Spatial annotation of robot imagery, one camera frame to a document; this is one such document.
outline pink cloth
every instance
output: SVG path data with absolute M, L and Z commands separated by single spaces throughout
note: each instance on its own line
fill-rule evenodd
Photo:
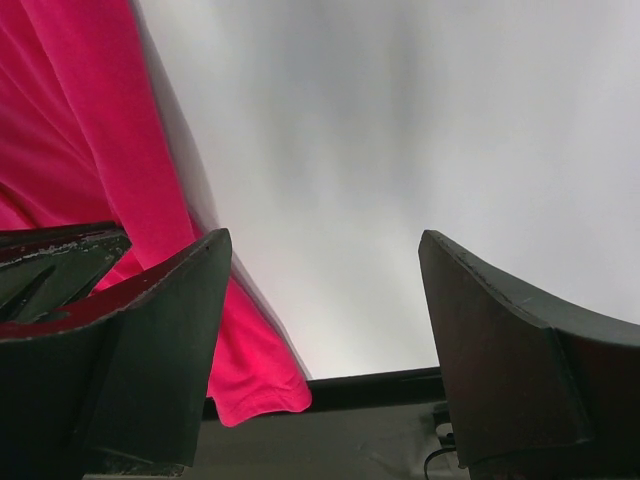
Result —
M 102 287 L 192 243 L 126 0 L 2 0 L 0 45 L 0 230 L 115 220 L 133 248 Z M 311 402 L 233 279 L 208 395 L 228 426 Z

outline red fabric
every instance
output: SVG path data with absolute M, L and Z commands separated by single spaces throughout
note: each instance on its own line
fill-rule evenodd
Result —
M 0 229 L 115 220 L 116 283 L 194 231 L 125 0 L 0 2 Z M 208 394 L 222 423 L 311 401 L 288 348 L 231 279 Z

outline white ceiling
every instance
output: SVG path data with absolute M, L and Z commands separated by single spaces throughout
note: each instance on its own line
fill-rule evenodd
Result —
M 309 376 L 437 364 L 425 228 L 640 320 L 640 2 L 138 9 L 188 201 Z

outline black cable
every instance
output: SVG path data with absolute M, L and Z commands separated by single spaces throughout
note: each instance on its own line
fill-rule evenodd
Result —
M 456 447 L 444 447 L 444 448 L 441 448 L 440 450 L 436 450 L 435 452 L 431 452 L 429 456 L 426 458 L 426 460 L 424 461 L 424 478 L 429 480 L 429 473 L 427 472 L 427 468 L 429 467 L 429 463 L 431 463 L 431 460 L 433 460 L 436 457 L 439 457 L 440 455 L 444 455 L 445 453 L 450 453 L 455 451 L 456 451 Z

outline gray surface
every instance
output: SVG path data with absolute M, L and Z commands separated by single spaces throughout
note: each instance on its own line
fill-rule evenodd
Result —
M 205 423 L 185 480 L 423 479 L 439 443 L 431 406 L 258 418 L 227 429 Z M 449 472 L 453 459 L 434 462 Z

